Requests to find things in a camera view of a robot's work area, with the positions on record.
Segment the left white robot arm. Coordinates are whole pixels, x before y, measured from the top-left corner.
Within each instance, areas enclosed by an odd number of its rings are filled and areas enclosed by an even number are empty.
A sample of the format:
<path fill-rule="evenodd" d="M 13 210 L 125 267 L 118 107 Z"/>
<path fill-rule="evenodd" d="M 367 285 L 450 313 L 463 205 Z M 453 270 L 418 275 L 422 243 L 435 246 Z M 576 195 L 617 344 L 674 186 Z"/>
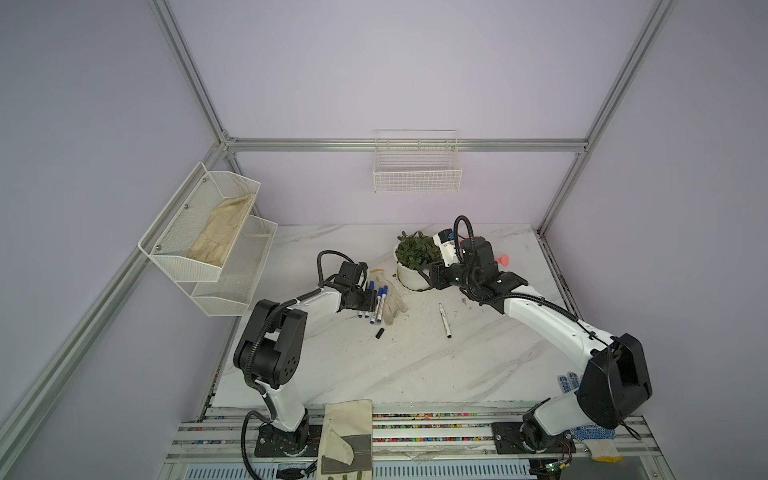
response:
<path fill-rule="evenodd" d="M 323 250 L 316 266 L 319 283 L 313 290 L 283 302 L 256 303 L 233 354 L 245 385 L 266 406 L 264 412 L 249 411 L 243 427 L 259 420 L 258 444 L 289 456 L 301 453 L 309 441 L 308 412 L 292 384 L 308 324 L 343 310 L 372 312 L 377 306 L 366 263 Z"/>

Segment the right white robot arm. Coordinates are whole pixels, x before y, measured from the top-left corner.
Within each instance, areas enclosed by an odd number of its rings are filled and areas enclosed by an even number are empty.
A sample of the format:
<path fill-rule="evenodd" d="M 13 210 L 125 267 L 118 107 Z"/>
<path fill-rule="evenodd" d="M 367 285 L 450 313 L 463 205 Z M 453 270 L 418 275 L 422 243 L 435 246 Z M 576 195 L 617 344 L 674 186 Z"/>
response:
<path fill-rule="evenodd" d="M 641 342 L 625 333 L 594 327 L 547 300 L 521 276 L 500 270 L 483 237 L 460 237 L 446 229 L 434 235 L 440 260 L 430 266 L 430 284 L 456 286 L 470 300 L 521 321 L 563 352 L 581 372 L 572 391 L 548 398 L 523 417 L 523 449 L 539 453 L 566 431 L 594 424 L 614 429 L 652 396 Z"/>

